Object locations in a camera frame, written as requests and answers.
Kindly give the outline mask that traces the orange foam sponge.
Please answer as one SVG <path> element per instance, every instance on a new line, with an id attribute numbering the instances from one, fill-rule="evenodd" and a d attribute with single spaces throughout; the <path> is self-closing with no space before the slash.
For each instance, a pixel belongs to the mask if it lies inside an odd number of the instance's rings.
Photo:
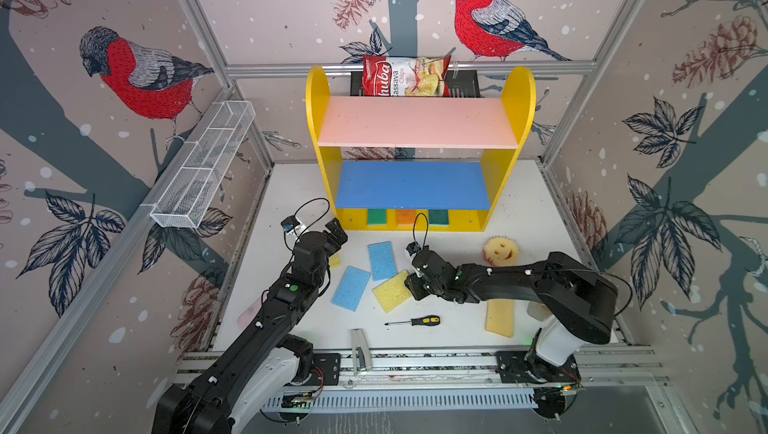
<path id="1" fill-rule="evenodd" d="M 399 227 L 412 226 L 418 216 L 418 211 L 414 209 L 398 209 L 395 214 L 396 224 Z"/>

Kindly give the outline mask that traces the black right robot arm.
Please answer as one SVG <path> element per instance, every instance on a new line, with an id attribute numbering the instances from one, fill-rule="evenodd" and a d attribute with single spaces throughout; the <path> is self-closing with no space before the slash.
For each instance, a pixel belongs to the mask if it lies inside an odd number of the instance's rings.
<path id="1" fill-rule="evenodd" d="M 404 285 L 417 301 L 433 295 L 456 304 L 507 299 L 544 305 L 552 319 L 534 336 L 537 361 L 561 367 L 583 345 L 611 341 L 618 289 L 563 252 L 526 265 L 455 267 L 424 247 L 412 255 L 412 266 Z"/>

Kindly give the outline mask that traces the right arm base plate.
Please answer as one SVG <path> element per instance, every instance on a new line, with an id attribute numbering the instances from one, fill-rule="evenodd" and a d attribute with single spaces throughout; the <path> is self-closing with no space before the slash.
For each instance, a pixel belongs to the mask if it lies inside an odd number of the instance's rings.
<path id="1" fill-rule="evenodd" d="M 578 364 L 571 354 L 562 366 L 552 365 L 522 350 L 497 351 L 496 372 L 505 384 L 576 384 L 581 382 Z"/>

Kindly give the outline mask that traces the yellow cellulose sponge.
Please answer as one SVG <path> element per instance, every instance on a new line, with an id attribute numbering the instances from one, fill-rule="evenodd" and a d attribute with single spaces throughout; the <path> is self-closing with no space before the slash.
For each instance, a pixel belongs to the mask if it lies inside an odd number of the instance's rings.
<path id="1" fill-rule="evenodd" d="M 385 313 L 390 313 L 413 296 L 405 285 L 409 273 L 400 271 L 397 275 L 373 289 L 373 294 Z"/>

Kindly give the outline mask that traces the pale yellow sponge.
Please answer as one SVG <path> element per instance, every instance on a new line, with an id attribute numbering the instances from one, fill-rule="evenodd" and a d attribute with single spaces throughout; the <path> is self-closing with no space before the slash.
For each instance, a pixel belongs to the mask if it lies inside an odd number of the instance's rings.
<path id="1" fill-rule="evenodd" d="M 515 331 L 515 301 L 491 299 L 487 301 L 485 331 L 512 338 Z"/>

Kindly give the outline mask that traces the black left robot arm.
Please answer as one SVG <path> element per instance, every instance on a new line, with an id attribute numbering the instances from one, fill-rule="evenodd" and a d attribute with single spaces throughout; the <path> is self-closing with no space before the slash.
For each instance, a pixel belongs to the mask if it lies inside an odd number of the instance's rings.
<path id="1" fill-rule="evenodd" d="M 312 345 L 291 330 L 325 292 L 330 257 L 348 240 L 338 219 L 303 232 L 254 319 L 186 388 L 169 387 L 153 433 L 239 433 L 282 386 L 308 376 Z"/>

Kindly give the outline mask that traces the dark green scouring sponge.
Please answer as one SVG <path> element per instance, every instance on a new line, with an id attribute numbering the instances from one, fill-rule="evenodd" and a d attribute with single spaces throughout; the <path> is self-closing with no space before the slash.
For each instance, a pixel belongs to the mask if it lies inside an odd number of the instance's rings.
<path id="1" fill-rule="evenodd" d="M 431 224 L 437 226 L 450 226 L 450 215 L 448 210 L 430 209 L 428 219 Z"/>

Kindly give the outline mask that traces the light green foam sponge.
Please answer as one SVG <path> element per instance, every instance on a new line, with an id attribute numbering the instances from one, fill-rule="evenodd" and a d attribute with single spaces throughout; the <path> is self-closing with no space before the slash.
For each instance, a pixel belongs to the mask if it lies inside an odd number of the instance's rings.
<path id="1" fill-rule="evenodd" d="M 368 209 L 367 210 L 367 225 L 368 226 L 386 226 L 387 210 L 386 209 Z"/>

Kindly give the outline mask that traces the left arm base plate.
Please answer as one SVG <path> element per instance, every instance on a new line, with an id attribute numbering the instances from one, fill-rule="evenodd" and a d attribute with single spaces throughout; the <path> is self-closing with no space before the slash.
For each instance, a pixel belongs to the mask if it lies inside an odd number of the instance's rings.
<path id="1" fill-rule="evenodd" d="M 336 352 L 312 352 L 298 358 L 298 369 L 289 382 L 294 386 L 337 386 L 340 378 L 341 355 Z"/>

